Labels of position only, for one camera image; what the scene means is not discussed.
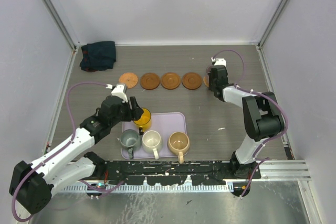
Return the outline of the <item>woven rattan coaster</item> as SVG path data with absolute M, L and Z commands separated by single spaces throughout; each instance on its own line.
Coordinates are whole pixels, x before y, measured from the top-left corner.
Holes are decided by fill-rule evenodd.
M 204 84 L 205 84 L 207 87 L 209 87 L 209 78 L 208 78 L 208 76 L 204 76 L 204 78 L 203 78 L 203 82 L 204 82 Z
M 128 89 L 134 88 L 138 83 L 138 76 L 133 72 L 123 73 L 119 78 L 119 83 L 125 84 Z

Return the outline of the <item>wooden coaster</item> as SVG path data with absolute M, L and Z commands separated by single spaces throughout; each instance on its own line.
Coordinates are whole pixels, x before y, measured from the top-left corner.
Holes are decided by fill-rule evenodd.
M 175 72 L 167 72 L 161 77 L 161 85 L 165 89 L 173 90 L 181 84 L 180 76 Z
M 154 90 L 160 85 L 160 77 L 156 73 L 145 73 L 140 79 L 140 85 L 146 90 Z
M 183 76 L 182 84 L 189 90 L 196 90 L 202 85 L 202 78 L 196 72 L 188 72 Z

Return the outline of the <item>lilac plastic tray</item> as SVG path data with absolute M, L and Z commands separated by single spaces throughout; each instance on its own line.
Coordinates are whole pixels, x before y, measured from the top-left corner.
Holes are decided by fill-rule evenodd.
M 133 122 L 123 122 L 122 131 L 129 129 L 137 131 L 138 127 Z M 185 116 L 181 112 L 154 113 L 152 114 L 152 126 L 150 130 L 157 131 L 163 141 L 163 147 L 159 151 L 159 158 L 176 157 L 176 155 L 169 150 L 167 142 L 170 135 L 174 132 L 183 132 L 187 134 Z M 154 158 L 153 153 L 147 153 L 142 147 L 133 153 L 134 159 Z M 129 159 L 128 151 L 123 148 L 121 149 L 121 155 L 124 159 Z

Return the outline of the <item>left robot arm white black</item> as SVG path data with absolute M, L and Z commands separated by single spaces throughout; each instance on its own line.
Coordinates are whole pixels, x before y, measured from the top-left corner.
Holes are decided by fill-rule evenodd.
M 106 164 L 94 152 L 86 153 L 73 164 L 70 161 L 109 135 L 118 123 L 138 120 L 142 114 L 135 97 L 127 102 L 116 95 L 106 97 L 95 114 L 86 118 L 74 134 L 52 151 L 30 163 L 21 161 L 14 167 L 9 188 L 12 204 L 20 203 L 33 215 L 45 208 L 64 187 L 83 178 L 101 179 Z

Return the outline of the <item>yellow translucent cup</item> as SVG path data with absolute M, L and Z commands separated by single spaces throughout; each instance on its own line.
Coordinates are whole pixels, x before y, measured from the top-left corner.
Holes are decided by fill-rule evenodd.
M 152 114 L 151 114 L 151 112 L 146 108 L 142 108 L 142 110 L 143 110 L 143 113 L 142 113 L 141 117 L 138 120 L 133 121 L 133 123 L 139 129 L 139 134 L 140 135 L 143 135 L 144 132 L 149 130 L 152 126 Z

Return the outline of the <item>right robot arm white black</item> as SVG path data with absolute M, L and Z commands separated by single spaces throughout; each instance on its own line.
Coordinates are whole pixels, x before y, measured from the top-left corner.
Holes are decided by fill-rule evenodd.
M 261 149 L 285 131 L 287 122 L 274 93 L 247 91 L 229 83 L 225 65 L 212 65 L 207 74 L 208 89 L 214 97 L 243 110 L 246 136 L 229 161 L 230 173 L 241 179 L 256 167 Z

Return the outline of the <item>beige ceramic mug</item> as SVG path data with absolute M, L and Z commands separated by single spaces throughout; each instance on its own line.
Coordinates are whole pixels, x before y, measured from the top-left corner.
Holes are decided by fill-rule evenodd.
M 190 149 L 190 139 L 184 132 L 174 132 L 167 141 L 169 150 L 178 157 L 180 164 L 184 163 L 184 155 Z

